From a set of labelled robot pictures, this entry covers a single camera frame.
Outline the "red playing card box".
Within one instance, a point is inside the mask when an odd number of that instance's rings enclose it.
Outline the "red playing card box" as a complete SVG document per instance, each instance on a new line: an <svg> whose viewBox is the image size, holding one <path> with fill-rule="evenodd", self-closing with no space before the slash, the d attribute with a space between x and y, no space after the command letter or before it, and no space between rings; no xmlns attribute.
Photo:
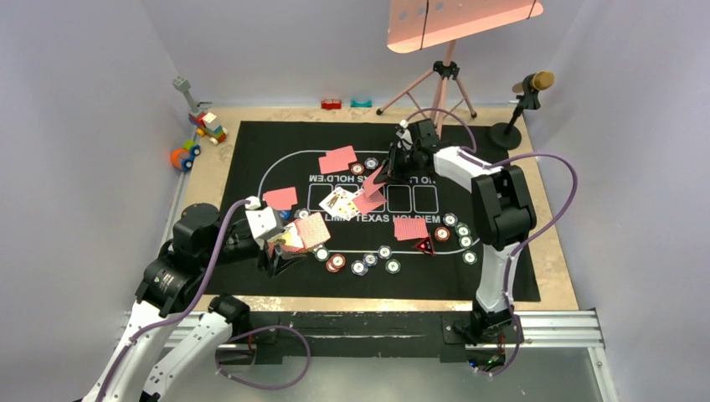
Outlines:
<svg viewBox="0 0 710 402"><path fill-rule="evenodd" d="M285 227L285 232L267 242L267 250L272 255L275 248L285 253L302 254L324 245L331 238L321 213L309 214L296 219Z"/></svg>

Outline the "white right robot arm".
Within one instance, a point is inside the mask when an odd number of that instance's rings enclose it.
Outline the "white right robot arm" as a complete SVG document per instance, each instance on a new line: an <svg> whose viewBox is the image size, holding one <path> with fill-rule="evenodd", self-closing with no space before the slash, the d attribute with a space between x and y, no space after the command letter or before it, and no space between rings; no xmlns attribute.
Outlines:
<svg viewBox="0 0 710 402"><path fill-rule="evenodd" d="M524 173L442 140L431 119L402 120L396 135L377 182L404 183L415 174L429 173L471 195L473 228L483 246L481 279L469 324L454 330L471 343L495 340L513 323L516 257L537 224Z"/></svg>

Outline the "red triangular dealer button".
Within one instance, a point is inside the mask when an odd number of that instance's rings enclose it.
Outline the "red triangular dealer button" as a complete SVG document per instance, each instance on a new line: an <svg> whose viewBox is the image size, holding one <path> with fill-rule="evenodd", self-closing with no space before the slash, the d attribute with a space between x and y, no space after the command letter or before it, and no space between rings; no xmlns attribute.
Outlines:
<svg viewBox="0 0 710 402"><path fill-rule="evenodd" d="M434 248L434 244L432 243L431 238L425 238L425 239L420 240L414 246L414 248L417 251L419 251L423 254L426 254L426 255L434 255L435 254L435 248Z"/></svg>

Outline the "red poker chip stack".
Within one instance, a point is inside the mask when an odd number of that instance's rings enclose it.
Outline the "red poker chip stack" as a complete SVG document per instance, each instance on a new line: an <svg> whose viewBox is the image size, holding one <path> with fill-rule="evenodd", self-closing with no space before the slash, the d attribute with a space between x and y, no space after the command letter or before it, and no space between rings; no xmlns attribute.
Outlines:
<svg viewBox="0 0 710 402"><path fill-rule="evenodd" d="M332 255L326 262L326 269L331 273L338 273L346 265L346 258L342 254Z"/></svg>

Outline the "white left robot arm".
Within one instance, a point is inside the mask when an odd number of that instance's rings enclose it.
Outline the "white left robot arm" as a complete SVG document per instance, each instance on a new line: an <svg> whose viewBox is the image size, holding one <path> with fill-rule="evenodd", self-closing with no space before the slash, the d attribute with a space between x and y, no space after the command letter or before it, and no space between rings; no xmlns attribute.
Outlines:
<svg viewBox="0 0 710 402"><path fill-rule="evenodd" d="M85 401L168 401L194 364L215 358L225 343L254 340L282 325L254 327L250 307L230 295L216 296L187 336L168 353L167 341L195 309L218 265L255 259L274 276L301 256L269 241L287 234L279 212L258 198L232 204L222 214L212 204L186 207L172 236L144 270L129 322L108 364Z"/></svg>

